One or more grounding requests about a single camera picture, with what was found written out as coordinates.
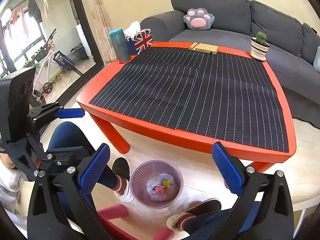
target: sock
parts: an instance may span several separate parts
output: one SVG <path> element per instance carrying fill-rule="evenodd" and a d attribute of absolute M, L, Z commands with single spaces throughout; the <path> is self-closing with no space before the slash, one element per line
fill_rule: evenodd
<path fill-rule="evenodd" d="M 178 221 L 176 227 L 177 228 L 180 228 L 181 230 L 184 231 L 184 225 L 186 224 L 187 221 L 189 221 L 190 219 L 196 217 L 195 215 L 193 214 L 189 214 L 189 213 L 186 213 L 185 215 L 183 215 L 180 220 Z"/>
<path fill-rule="evenodd" d="M 116 175 L 116 177 L 117 177 L 117 185 L 114 188 L 112 188 L 112 190 L 117 191 L 119 195 L 123 195 L 125 188 L 127 187 L 127 181 L 121 176 Z"/>

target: gray sofa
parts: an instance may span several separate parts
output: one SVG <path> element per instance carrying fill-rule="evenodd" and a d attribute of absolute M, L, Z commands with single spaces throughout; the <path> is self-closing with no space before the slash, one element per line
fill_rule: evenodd
<path fill-rule="evenodd" d="M 243 51 L 251 50 L 251 36 L 267 35 L 267 62 L 287 97 L 292 117 L 320 127 L 320 73 L 313 60 L 320 37 L 306 23 L 258 1 L 171 0 L 173 11 L 144 19 L 154 41 L 202 42 Z M 183 16 L 190 8 L 205 8 L 215 16 L 210 30 L 186 29 Z"/>

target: teal water bottle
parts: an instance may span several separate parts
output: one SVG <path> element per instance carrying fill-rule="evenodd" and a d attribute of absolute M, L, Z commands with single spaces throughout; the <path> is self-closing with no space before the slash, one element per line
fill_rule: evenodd
<path fill-rule="evenodd" d="M 125 63 L 131 59 L 126 39 L 122 29 L 115 29 L 109 32 L 111 45 L 115 50 L 118 63 Z"/>

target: black table mat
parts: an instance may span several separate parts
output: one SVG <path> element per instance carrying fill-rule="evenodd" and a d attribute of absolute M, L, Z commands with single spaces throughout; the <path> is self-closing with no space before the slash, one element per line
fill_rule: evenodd
<path fill-rule="evenodd" d="M 282 108 L 261 62 L 151 47 L 90 104 L 173 129 L 289 152 Z"/>

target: sofa armrest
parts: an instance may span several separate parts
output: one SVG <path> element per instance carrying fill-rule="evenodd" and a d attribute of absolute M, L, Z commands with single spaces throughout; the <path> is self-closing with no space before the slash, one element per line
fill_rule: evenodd
<path fill-rule="evenodd" d="M 151 29 L 154 41 L 169 41 L 186 29 L 184 16 L 184 12 L 177 10 L 153 15 L 142 20 L 141 29 Z"/>

